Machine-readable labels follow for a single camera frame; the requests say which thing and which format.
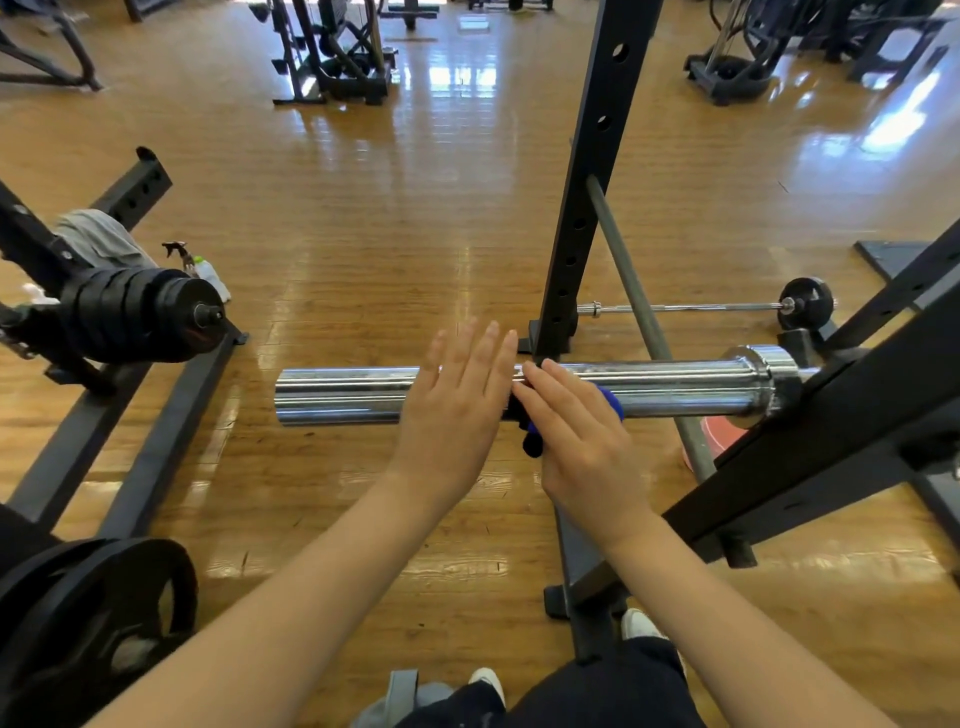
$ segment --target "black weight plate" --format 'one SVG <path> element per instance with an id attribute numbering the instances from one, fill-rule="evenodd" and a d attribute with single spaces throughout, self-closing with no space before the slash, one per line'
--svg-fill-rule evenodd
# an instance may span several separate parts
<path id="1" fill-rule="evenodd" d="M 85 539 L 41 551 L 0 579 L 0 645 L 6 644 L 27 612 L 74 566 L 110 539 Z"/>
<path id="2" fill-rule="evenodd" d="M 796 307 L 792 313 L 777 313 L 777 320 L 784 331 L 793 328 L 817 331 L 823 328 L 833 315 L 833 293 L 820 279 L 791 280 L 780 293 L 780 300 L 785 298 L 793 299 Z"/>
<path id="3" fill-rule="evenodd" d="M 168 583 L 174 606 L 165 634 L 158 605 Z M 166 539 L 102 546 L 30 609 L 0 650 L 5 720 L 85 722 L 189 639 L 196 612 L 197 576 L 182 546 Z M 118 674 L 113 654 L 128 638 L 156 646 L 135 672 Z"/>
<path id="4" fill-rule="evenodd" d="M 168 280 L 188 278 L 183 271 L 173 268 L 141 268 L 127 287 L 124 298 L 124 317 L 131 345 L 141 361 L 157 361 L 162 352 L 156 351 L 156 294 Z"/>
<path id="5" fill-rule="evenodd" d="M 81 287 L 80 294 L 77 296 L 77 322 L 93 345 L 85 355 L 105 364 L 113 363 L 113 357 L 117 352 L 101 328 L 100 301 L 110 281 L 119 273 L 120 269 L 117 268 L 97 269 Z"/>
<path id="6" fill-rule="evenodd" d="M 127 331 L 124 315 L 124 299 L 127 287 L 136 276 L 139 268 L 122 268 L 110 279 L 100 298 L 100 332 L 114 351 L 114 361 L 140 361 L 137 352 L 132 351 L 131 338 Z"/>
<path id="7" fill-rule="evenodd" d="M 86 356 L 86 353 L 91 351 L 94 346 L 80 323 L 77 302 L 84 285 L 95 273 L 97 273 L 97 269 L 90 268 L 71 276 L 60 292 L 60 321 L 63 323 L 63 329 L 66 331 L 70 344 L 83 356 Z"/>
<path id="8" fill-rule="evenodd" d="M 227 335 L 226 314 L 215 324 L 200 326 L 197 323 L 195 309 L 198 305 L 219 309 L 222 314 L 224 311 L 217 289 L 203 279 L 177 281 L 157 304 L 164 339 L 170 338 L 173 351 L 180 348 L 180 351 L 188 352 L 178 361 L 185 361 L 198 353 L 212 352 Z"/>
<path id="9" fill-rule="evenodd" d="M 193 350 L 180 336 L 180 325 L 176 320 L 177 299 L 185 284 L 186 279 L 167 281 L 156 295 L 154 316 L 157 361 L 179 362 L 194 356 Z"/>

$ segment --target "forearm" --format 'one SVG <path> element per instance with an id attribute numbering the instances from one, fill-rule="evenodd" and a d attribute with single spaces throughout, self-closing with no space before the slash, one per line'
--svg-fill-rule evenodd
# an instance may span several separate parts
<path id="1" fill-rule="evenodd" d="M 443 516 L 394 474 L 214 620 L 91 728 L 290 726 L 334 653 Z"/>
<path id="2" fill-rule="evenodd" d="M 611 562 L 737 726 L 890 726 L 880 710 L 717 578 L 658 516 Z"/>

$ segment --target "right hand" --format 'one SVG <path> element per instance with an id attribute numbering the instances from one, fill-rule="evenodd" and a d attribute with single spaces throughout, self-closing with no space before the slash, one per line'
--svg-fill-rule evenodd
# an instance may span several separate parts
<path id="1" fill-rule="evenodd" d="M 523 364 L 513 392 L 543 437 L 543 490 L 610 555 L 655 517 L 630 434 L 593 384 L 556 362 Z"/>

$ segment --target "steel bar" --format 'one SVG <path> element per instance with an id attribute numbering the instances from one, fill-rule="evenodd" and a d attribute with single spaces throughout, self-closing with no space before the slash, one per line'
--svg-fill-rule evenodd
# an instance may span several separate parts
<path id="1" fill-rule="evenodd" d="M 808 376 L 796 366 L 777 365 L 787 356 L 778 347 L 742 348 L 733 354 L 720 361 L 562 366 L 611 389 L 631 418 L 762 415 L 789 406 L 799 394 L 796 387 L 790 390 L 790 382 Z M 395 423 L 417 372 L 416 367 L 288 369 L 276 381 L 276 415 L 283 425 Z M 522 379 L 519 366 L 515 378 Z"/>
<path id="2" fill-rule="evenodd" d="M 636 324 L 640 328 L 640 335 L 647 345 L 650 357 L 662 361 L 672 359 L 673 354 L 670 352 L 670 346 L 666 342 L 660 323 L 657 321 L 657 315 L 650 308 L 650 301 L 647 299 L 643 286 L 640 284 L 640 279 L 636 275 L 634 262 L 630 260 L 627 244 L 623 241 L 623 236 L 613 220 L 613 213 L 610 206 L 607 205 L 603 187 L 600 186 L 600 181 L 593 175 L 587 177 L 587 192 L 590 201 L 593 203 L 600 228 L 603 230 L 604 237 L 607 238 L 607 245 L 610 246 L 613 262 L 616 265 L 617 273 L 620 274 L 620 280 L 623 283 L 627 299 L 630 301 L 630 306 L 633 308 Z M 695 419 L 678 418 L 676 425 L 693 474 L 696 476 L 697 482 L 702 483 L 716 472 L 716 468 L 713 467 L 713 456 L 707 446 L 707 437 L 700 428 L 700 423 Z"/>
<path id="3" fill-rule="evenodd" d="M 792 299 L 775 303 L 654 303 L 650 310 L 656 313 L 672 313 L 674 311 L 780 311 L 792 309 Z M 602 305 L 599 301 L 580 303 L 577 305 L 577 315 L 600 318 L 603 313 L 633 313 L 629 305 Z"/>

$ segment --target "gym equipment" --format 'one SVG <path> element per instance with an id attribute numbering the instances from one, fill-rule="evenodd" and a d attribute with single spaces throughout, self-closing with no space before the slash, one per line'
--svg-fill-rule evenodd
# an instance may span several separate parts
<path id="1" fill-rule="evenodd" d="M 717 106 L 754 100 L 769 87 L 787 44 L 798 37 L 798 50 L 823 50 L 827 62 L 853 59 L 849 81 L 879 72 L 892 73 L 890 82 L 898 84 L 947 23 L 931 17 L 939 5 L 940 0 L 732 0 L 721 24 L 709 0 L 719 35 L 705 53 L 687 57 L 684 71 Z M 903 28 L 919 33 L 912 50 L 902 60 L 882 57 L 887 38 Z M 728 54 L 737 35 L 752 59 Z"/>
<path id="2" fill-rule="evenodd" d="M 91 205 L 127 230 L 172 184 L 153 152 L 136 153 Z M 57 384 L 84 387 L 0 506 L 0 725 L 79 728 L 193 634 L 197 581 L 186 552 L 144 537 L 246 335 L 206 281 L 91 267 L 2 183 L 0 252 L 60 300 L 0 303 L 0 343 L 49 360 L 44 374 Z M 51 529 L 158 361 L 186 364 L 96 537 L 62 543 Z"/>
<path id="3" fill-rule="evenodd" d="M 813 375 L 771 346 L 737 347 L 720 361 L 563 366 L 610 389 L 625 417 L 728 415 L 739 422 L 790 407 Z M 284 370 L 276 381 L 276 416 L 283 425 L 397 423 L 417 372 L 417 367 Z M 514 379 L 523 379 L 519 365 Z M 503 419 L 515 421 L 517 414 L 508 407 Z"/>
<path id="4" fill-rule="evenodd" d="M 401 3 L 394 3 L 386 5 L 387 0 L 380 0 L 379 4 L 376 7 L 376 14 L 380 17 L 402 17 L 403 24 L 407 27 L 408 31 L 415 30 L 417 28 L 417 18 L 421 17 L 425 20 L 432 20 L 437 17 L 437 13 L 440 12 L 439 5 L 421 5 L 420 0 L 403 0 Z"/>
<path id="5" fill-rule="evenodd" d="M 0 54 L 9 56 L 15 61 L 26 63 L 39 73 L 0 73 L 0 83 L 30 84 L 30 85 L 58 85 L 70 88 L 89 88 L 99 91 L 103 86 L 97 81 L 97 72 L 93 61 L 84 48 L 80 36 L 73 22 L 67 17 L 54 0 L 20 0 L 20 4 L 28 10 L 49 17 L 58 31 L 63 35 L 67 45 L 80 64 L 80 73 L 70 73 L 49 59 L 38 53 L 21 48 L 11 38 L 0 30 Z"/>
<path id="6" fill-rule="evenodd" d="M 284 0 L 249 5 L 253 17 L 261 23 L 273 20 L 283 47 L 283 57 L 274 59 L 273 64 L 277 74 L 289 77 L 293 97 L 274 99 L 274 104 L 325 104 L 328 98 L 357 97 L 371 106 L 383 104 L 396 50 L 384 48 L 380 41 L 374 0 L 364 0 L 366 21 L 361 27 L 347 18 L 349 0 L 319 0 L 319 24 L 313 21 L 306 0 L 290 0 L 290 4 L 299 32 Z M 345 50 L 340 37 L 347 30 L 354 41 Z"/>
<path id="7" fill-rule="evenodd" d="M 559 360 L 568 351 L 599 225 L 654 361 L 568 366 L 614 391 L 619 386 L 617 396 L 635 416 L 675 417 L 699 485 L 663 517 L 705 561 L 724 557 L 732 568 L 747 568 L 756 565 L 752 544 L 903 480 L 955 473 L 960 340 L 954 332 L 960 327 L 960 285 L 944 290 L 874 349 L 861 345 L 957 265 L 960 222 L 841 327 L 827 321 L 818 328 L 791 328 L 800 322 L 791 318 L 799 309 L 780 308 L 788 328 L 778 339 L 790 357 L 768 349 L 777 356 L 765 355 L 758 363 L 743 354 L 757 354 L 757 348 L 749 348 L 734 354 L 733 363 L 670 361 L 669 345 L 606 199 L 659 14 L 659 2 L 600 2 L 540 316 L 530 322 L 524 343 L 535 362 Z M 784 298 L 796 292 L 794 282 L 784 289 Z M 818 324 L 832 309 L 832 296 L 816 279 L 806 279 L 803 290 L 810 301 L 804 314 Z M 277 382 L 277 413 L 286 424 L 392 422 L 414 373 L 410 368 L 285 372 Z M 771 380 L 776 391 L 778 378 L 789 382 L 792 394 L 781 398 L 781 413 L 771 413 L 751 396 L 757 388 L 769 392 Z M 705 391 L 709 397 L 703 397 Z M 746 405 L 740 411 L 760 418 L 715 462 L 699 421 L 691 416 L 714 405 L 713 411 L 728 415 Z M 525 419 L 516 400 L 508 403 L 505 419 Z M 960 485 L 951 480 L 948 486 L 960 513 Z M 626 609 L 627 594 L 587 536 L 563 510 L 555 511 L 563 582 L 543 590 L 544 610 L 569 620 L 576 657 L 589 661 L 616 648 L 612 617 Z"/>
<path id="8" fill-rule="evenodd" d="M 931 17 L 941 0 L 817 0 L 807 15 L 807 30 L 800 51 L 822 50 L 828 63 L 852 59 L 847 80 L 860 83 L 867 73 L 890 73 L 891 84 L 900 84 L 948 23 Z M 880 55 L 887 38 L 897 30 L 910 29 L 919 35 L 902 59 Z"/>
<path id="9" fill-rule="evenodd" d="M 710 16 L 719 35 L 705 53 L 687 56 L 686 77 L 717 106 L 756 99 L 770 86 L 805 0 L 732 0 L 722 25 L 716 21 L 713 1 L 709 0 Z M 737 35 L 743 37 L 752 59 L 729 54 Z"/>
<path id="10" fill-rule="evenodd" d="M 467 0 L 467 10 L 518 11 L 524 8 L 535 11 L 552 11 L 553 0 Z"/>
<path id="11" fill-rule="evenodd" d="M 819 279 L 794 279 L 786 284 L 780 300 L 773 303 L 669 303 L 650 308 L 657 313 L 676 311 L 778 311 L 784 328 L 820 328 L 833 315 L 836 301 Z M 577 316 L 599 319 L 604 313 L 633 313 L 628 305 L 602 305 L 599 301 L 577 305 Z"/>

